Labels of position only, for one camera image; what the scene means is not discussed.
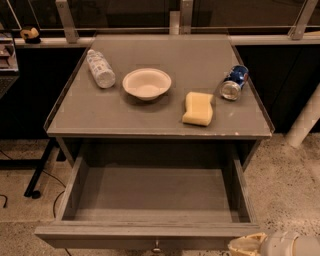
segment drawer handle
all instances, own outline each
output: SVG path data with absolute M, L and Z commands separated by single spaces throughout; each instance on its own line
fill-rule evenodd
M 161 249 L 159 248 L 159 240 L 156 240 L 155 247 L 151 251 L 153 253 L 161 253 Z

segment concrete floor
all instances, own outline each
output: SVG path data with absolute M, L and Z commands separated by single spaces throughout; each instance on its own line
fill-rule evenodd
M 0 149 L 13 159 L 40 157 L 46 141 L 0 141 Z M 45 171 L 67 183 L 70 167 L 56 162 L 54 149 Z M 0 153 L 0 159 L 7 157 Z M 8 196 L 6 208 L 0 208 L 0 255 L 68 255 L 33 235 L 38 225 L 53 220 L 53 203 L 64 187 L 42 174 L 37 189 L 40 199 L 23 196 L 32 170 L 1 170 L 0 194 Z M 320 134 L 310 134 L 295 149 L 282 134 L 262 142 L 245 172 L 250 198 L 262 231 L 297 231 L 301 235 L 320 236 Z M 70 249 L 73 256 L 149 256 L 150 251 Z M 171 251 L 170 256 L 227 256 L 221 251 Z

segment sponge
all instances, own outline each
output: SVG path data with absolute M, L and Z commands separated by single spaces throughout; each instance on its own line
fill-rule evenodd
M 211 106 L 213 99 L 213 94 L 189 92 L 186 96 L 186 113 L 182 117 L 182 122 L 208 126 L 213 115 Z

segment aluminum can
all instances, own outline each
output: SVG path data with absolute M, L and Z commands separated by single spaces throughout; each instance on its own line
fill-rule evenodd
M 249 70 L 242 65 L 232 67 L 228 76 L 223 80 L 220 94 L 227 100 L 237 100 L 241 95 L 244 84 L 248 81 Z

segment white bowl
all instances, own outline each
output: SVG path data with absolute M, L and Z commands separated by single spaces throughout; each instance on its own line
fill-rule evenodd
M 148 101 L 168 91 L 171 86 L 171 78 L 161 70 L 142 68 L 127 74 L 122 85 L 127 93 Z

